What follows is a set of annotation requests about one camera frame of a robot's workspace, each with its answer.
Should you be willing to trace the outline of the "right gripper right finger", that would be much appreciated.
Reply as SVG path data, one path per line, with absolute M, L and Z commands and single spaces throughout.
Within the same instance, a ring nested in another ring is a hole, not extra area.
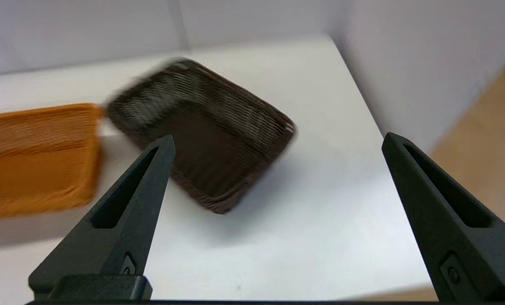
M 505 302 L 504 221 L 409 139 L 382 153 L 438 299 Z

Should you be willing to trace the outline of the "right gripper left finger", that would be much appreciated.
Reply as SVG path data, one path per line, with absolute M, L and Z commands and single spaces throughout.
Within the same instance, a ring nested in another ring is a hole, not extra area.
M 150 144 L 28 277 L 36 295 L 150 295 L 144 276 L 175 157 Z

